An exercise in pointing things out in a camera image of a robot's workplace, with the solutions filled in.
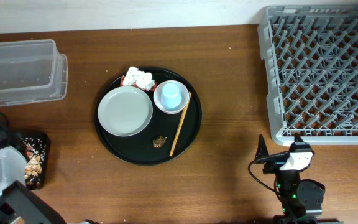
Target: chopstick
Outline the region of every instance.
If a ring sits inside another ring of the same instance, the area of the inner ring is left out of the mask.
[[[173,152],[174,152],[174,150],[175,150],[175,146],[177,145],[177,141],[178,141],[178,138],[179,138],[181,126],[183,125],[183,121],[185,120],[185,116],[186,116],[186,113],[187,113],[187,107],[189,107],[190,100],[191,100],[191,92],[189,92],[189,100],[187,101],[187,104],[186,104],[185,108],[183,109],[183,112],[181,113],[181,117],[180,117],[180,122],[179,122],[178,129],[177,129],[177,133],[176,133],[176,135],[175,135],[175,139],[173,140],[171,152],[169,153],[169,156],[170,156],[170,157],[172,157]]]

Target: light blue cup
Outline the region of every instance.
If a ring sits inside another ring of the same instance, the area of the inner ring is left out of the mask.
[[[175,83],[167,83],[162,87],[161,104],[166,109],[172,109],[181,103],[179,86]]]

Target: wooden table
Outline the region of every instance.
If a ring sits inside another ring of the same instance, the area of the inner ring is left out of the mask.
[[[0,108],[14,128],[52,140],[44,188],[35,193],[65,220],[103,223],[253,223],[282,209],[247,172],[258,135],[271,153],[264,62],[257,26],[0,34],[0,42],[53,39],[68,58],[61,101]],[[107,151],[94,128],[101,87],[130,66],[165,67],[197,90],[203,122],[194,144],[174,161],[135,166]],[[358,223],[358,146],[315,146],[303,179],[326,186],[321,218]],[[273,185],[274,176],[254,173]]]

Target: round plate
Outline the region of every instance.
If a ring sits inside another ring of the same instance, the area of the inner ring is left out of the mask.
[[[147,94],[131,86],[111,90],[100,101],[100,125],[110,134],[126,137],[143,130],[152,119],[153,105]]]
[[[173,139],[179,125],[181,112],[177,114],[166,114],[157,108],[153,102],[153,92],[146,91],[145,93],[152,100],[153,116],[149,125],[143,131],[129,137],[119,137],[108,133],[101,126],[98,119],[98,105],[101,99],[111,90],[120,86],[120,78],[108,83],[107,87],[102,91],[99,102],[96,105],[95,112],[95,126],[96,132],[104,144],[106,149],[113,153],[123,161],[127,161],[138,165],[156,165],[167,162],[171,159],[178,157],[185,152],[191,143],[196,139],[198,131],[201,127],[202,110],[200,99],[198,98],[196,90],[177,73],[164,69],[154,67],[141,67],[139,70],[151,72],[153,79],[157,83],[162,83],[167,80],[176,80],[183,83],[186,88],[192,92],[192,96],[187,109],[186,118],[183,122],[178,142],[173,153],[169,156],[172,147]],[[153,147],[153,139],[162,135],[167,137],[166,143],[161,148]]]

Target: clear plastic container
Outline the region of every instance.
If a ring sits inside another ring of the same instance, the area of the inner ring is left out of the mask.
[[[0,106],[61,100],[67,58],[53,40],[0,43]]]

